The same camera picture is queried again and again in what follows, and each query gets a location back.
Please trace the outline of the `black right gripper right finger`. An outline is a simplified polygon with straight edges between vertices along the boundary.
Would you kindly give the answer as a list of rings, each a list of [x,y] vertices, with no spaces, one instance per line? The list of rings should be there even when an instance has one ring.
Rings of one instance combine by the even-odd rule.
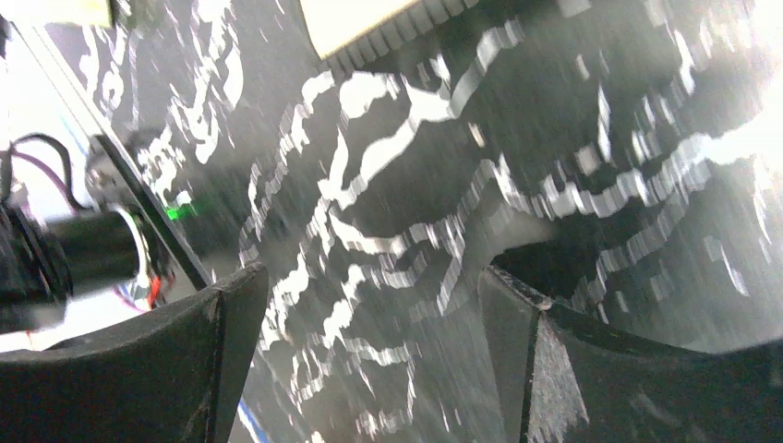
[[[477,293],[510,442],[778,442],[782,344],[710,354],[613,329],[494,266]]]

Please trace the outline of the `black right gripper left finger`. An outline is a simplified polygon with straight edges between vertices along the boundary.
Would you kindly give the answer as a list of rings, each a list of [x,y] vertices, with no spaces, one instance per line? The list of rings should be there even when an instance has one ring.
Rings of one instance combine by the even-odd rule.
[[[5,442],[225,442],[268,303],[260,264],[43,351],[1,356]]]

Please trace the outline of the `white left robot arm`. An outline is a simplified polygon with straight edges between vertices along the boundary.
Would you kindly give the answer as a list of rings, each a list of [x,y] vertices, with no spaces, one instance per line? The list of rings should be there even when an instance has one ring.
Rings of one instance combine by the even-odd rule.
[[[15,159],[27,159],[19,145],[51,147],[63,172],[55,174],[35,157],[71,213],[46,223],[31,219],[13,196]],[[56,138],[31,133],[10,142],[1,154],[1,331],[46,329],[63,321],[69,301],[126,282],[128,302],[156,307],[175,282],[173,260],[141,207],[120,193],[115,201],[96,196],[92,205],[74,194],[73,165]]]

